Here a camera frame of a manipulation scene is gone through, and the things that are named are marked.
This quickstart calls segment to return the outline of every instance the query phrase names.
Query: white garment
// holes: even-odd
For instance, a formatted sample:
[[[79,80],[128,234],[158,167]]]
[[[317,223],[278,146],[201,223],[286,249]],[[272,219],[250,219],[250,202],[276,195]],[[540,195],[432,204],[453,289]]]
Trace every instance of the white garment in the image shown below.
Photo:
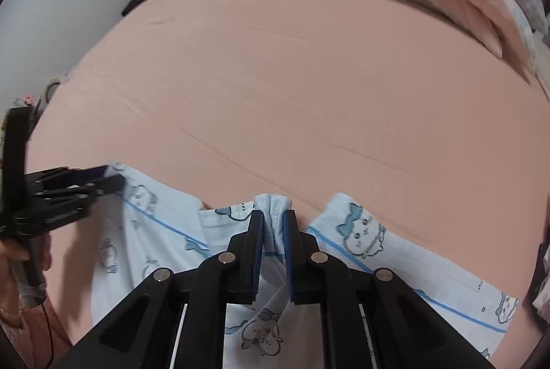
[[[224,368],[323,366],[320,310],[289,300],[282,215],[287,197],[263,194],[253,202],[202,210],[201,202],[117,165],[127,178],[124,198],[100,200],[105,222],[92,283],[92,318],[100,321],[158,267],[196,268],[225,251],[248,229],[253,209],[265,217],[260,286],[251,306],[228,305]],[[394,270],[484,355],[494,352],[518,301],[443,259],[387,231],[345,194],[336,194],[308,227],[321,250],[349,267]]]

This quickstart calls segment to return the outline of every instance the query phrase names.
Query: silver screw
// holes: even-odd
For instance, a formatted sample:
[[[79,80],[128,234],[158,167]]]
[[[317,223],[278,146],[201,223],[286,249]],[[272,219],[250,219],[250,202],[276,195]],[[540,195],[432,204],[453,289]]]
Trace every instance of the silver screw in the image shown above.
[[[321,251],[317,251],[310,256],[310,259],[315,263],[325,263],[328,261],[328,256]]]
[[[218,256],[218,260],[222,263],[231,263],[235,260],[235,254],[226,251]]]
[[[159,268],[153,273],[153,278],[157,282],[162,282],[170,277],[170,270],[168,268]]]
[[[376,272],[376,277],[383,282],[389,282],[393,279],[393,273],[387,268],[381,268]]]

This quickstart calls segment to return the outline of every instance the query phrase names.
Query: finger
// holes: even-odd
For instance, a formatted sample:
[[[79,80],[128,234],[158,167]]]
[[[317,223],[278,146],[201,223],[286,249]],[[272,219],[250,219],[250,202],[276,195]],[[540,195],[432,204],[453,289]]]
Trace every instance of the finger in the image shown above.
[[[0,257],[7,257],[12,261],[28,261],[31,255],[28,250],[13,239],[0,240]]]
[[[48,271],[52,266],[52,255],[50,249],[52,247],[52,238],[50,234],[45,234],[42,243],[42,270]]]

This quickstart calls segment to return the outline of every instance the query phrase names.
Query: pink sleeve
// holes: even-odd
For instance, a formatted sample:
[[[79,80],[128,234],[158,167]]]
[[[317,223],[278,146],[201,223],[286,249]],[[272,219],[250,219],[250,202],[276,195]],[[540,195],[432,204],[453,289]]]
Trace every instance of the pink sleeve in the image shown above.
[[[57,361],[72,345],[49,299],[46,299],[44,308],[52,332],[53,361]],[[12,327],[1,319],[0,324],[30,369],[41,369],[48,365],[52,348],[42,307],[23,309],[20,328]]]

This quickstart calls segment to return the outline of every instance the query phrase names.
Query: mattress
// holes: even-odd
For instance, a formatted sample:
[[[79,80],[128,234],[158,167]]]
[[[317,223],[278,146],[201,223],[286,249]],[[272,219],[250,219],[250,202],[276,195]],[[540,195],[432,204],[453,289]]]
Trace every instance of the mattress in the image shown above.
[[[149,0],[56,92],[29,169],[112,159],[205,206],[276,192],[305,226],[335,192],[396,234],[524,297],[550,189],[540,86],[400,0]],[[101,218],[53,233],[48,291],[91,327]],[[491,361],[540,335],[523,305]]]

